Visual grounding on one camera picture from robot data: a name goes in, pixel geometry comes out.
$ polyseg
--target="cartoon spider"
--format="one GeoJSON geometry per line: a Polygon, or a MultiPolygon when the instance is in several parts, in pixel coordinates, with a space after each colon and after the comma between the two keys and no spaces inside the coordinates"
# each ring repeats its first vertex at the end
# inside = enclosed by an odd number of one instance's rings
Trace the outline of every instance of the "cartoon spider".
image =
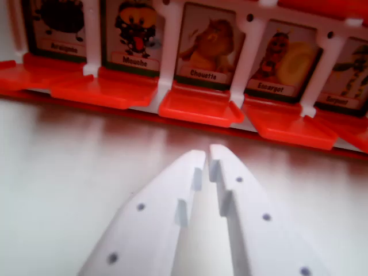
{"type": "Polygon", "coordinates": [[[37,16],[33,19],[40,21],[41,19],[49,27],[46,34],[51,35],[52,30],[63,33],[75,33],[75,38],[79,42],[83,39],[78,36],[78,32],[85,26],[83,18],[83,2],[80,0],[41,0],[41,8],[39,3],[33,0],[37,16]]]}
{"type": "Polygon", "coordinates": [[[156,35],[156,16],[156,11],[145,3],[125,1],[120,5],[115,27],[120,30],[120,42],[129,47],[127,54],[150,56],[145,50],[156,35]]]}
{"type": "Polygon", "coordinates": [[[275,78],[278,65],[289,49],[289,33],[277,30],[277,33],[270,39],[266,53],[260,61],[259,69],[252,79],[275,78]]]}
{"type": "MultiPolygon", "coordinates": [[[[345,89],[341,92],[341,96],[347,95],[355,81],[363,74],[363,72],[368,68],[368,45],[361,45],[359,46],[353,53],[352,53],[352,62],[345,62],[345,63],[336,63],[333,67],[334,72],[342,72],[346,71],[350,68],[353,69],[354,74],[346,84],[345,89]]],[[[363,90],[365,86],[368,84],[368,76],[366,76],[362,81],[361,85],[356,92],[354,98],[359,98],[363,94],[363,90]]]]}

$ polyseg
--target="screw hole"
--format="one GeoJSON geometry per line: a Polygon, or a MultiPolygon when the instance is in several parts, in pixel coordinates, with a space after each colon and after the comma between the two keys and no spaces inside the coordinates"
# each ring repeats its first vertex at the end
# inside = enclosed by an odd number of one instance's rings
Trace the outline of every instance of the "screw hole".
{"type": "Polygon", "coordinates": [[[253,19],[254,19],[253,14],[251,14],[251,13],[250,13],[250,14],[248,14],[248,15],[247,15],[247,21],[248,21],[248,22],[252,22],[252,21],[253,21],[253,19]]]}
{"type": "Polygon", "coordinates": [[[112,265],[112,264],[116,263],[117,259],[118,259],[117,253],[115,253],[115,252],[114,253],[111,253],[108,256],[108,264],[109,265],[112,265]]]}
{"type": "Polygon", "coordinates": [[[262,216],[262,218],[264,219],[264,220],[266,220],[266,221],[270,221],[271,220],[271,216],[269,215],[269,214],[264,214],[263,216],[262,216]]]}
{"type": "Polygon", "coordinates": [[[138,210],[138,211],[142,211],[144,208],[145,208],[144,203],[139,203],[139,204],[137,205],[137,210],[138,210]]]}
{"type": "Polygon", "coordinates": [[[303,275],[303,276],[311,276],[312,275],[311,271],[307,267],[302,267],[300,269],[300,274],[303,275]]]}

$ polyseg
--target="illustrated card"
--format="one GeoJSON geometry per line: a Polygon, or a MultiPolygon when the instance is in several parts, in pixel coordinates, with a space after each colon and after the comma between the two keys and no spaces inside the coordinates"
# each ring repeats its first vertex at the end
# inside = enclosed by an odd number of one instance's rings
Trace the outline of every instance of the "illustrated card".
{"type": "Polygon", "coordinates": [[[80,0],[22,0],[29,52],[86,61],[85,20],[80,0]]]}
{"type": "Polygon", "coordinates": [[[320,55],[315,29],[271,20],[245,92],[256,97],[298,102],[320,55]]]}
{"type": "Polygon", "coordinates": [[[345,43],[316,106],[363,116],[368,99],[368,41],[350,38],[345,43]]]}
{"type": "Polygon", "coordinates": [[[177,82],[226,90],[244,42],[229,10],[186,3],[177,54],[177,82]]]}
{"type": "Polygon", "coordinates": [[[102,65],[158,76],[164,23],[152,0],[101,0],[102,65]]]}

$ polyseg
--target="white plastic post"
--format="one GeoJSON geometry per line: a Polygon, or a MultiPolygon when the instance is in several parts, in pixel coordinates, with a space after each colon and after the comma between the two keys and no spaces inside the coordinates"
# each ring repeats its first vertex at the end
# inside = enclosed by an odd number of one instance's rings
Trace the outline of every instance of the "white plastic post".
{"type": "Polygon", "coordinates": [[[281,222],[263,187],[225,146],[210,146],[210,180],[227,218],[234,276],[327,276],[315,254],[281,222]]]}
{"type": "Polygon", "coordinates": [[[14,59],[17,63],[23,63],[23,55],[28,52],[27,36],[24,25],[23,11],[21,1],[3,0],[4,6],[7,7],[6,18],[8,24],[8,31],[11,32],[11,39],[7,42],[13,47],[14,59]]]}
{"type": "Polygon", "coordinates": [[[230,87],[231,100],[240,108],[244,101],[244,90],[250,78],[250,73],[259,44],[262,41],[263,32],[266,29],[268,20],[264,18],[255,18],[247,21],[249,13],[239,13],[236,16],[238,28],[246,34],[239,61],[236,66],[234,77],[230,87]]]}
{"type": "Polygon", "coordinates": [[[165,18],[157,96],[162,99],[173,85],[184,2],[171,0],[165,5],[162,0],[154,0],[153,3],[157,13],[165,18]]]}
{"type": "Polygon", "coordinates": [[[316,41],[323,49],[323,54],[300,100],[302,116],[315,116],[316,109],[313,106],[344,47],[347,37],[339,36],[338,34],[330,39],[327,37],[329,32],[335,33],[334,31],[332,29],[320,29],[317,31],[316,41]]]}
{"type": "Polygon", "coordinates": [[[87,64],[83,67],[84,75],[97,77],[101,66],[101,24],[99,0],[84,0],[83,13],[85,18],[85,42],[87,64]]]}
{"type": "Polygon", "coordinates": [[[169,276],[205,158],[204,151],[187,152],[123,205],[79,276],[169,276]]]}

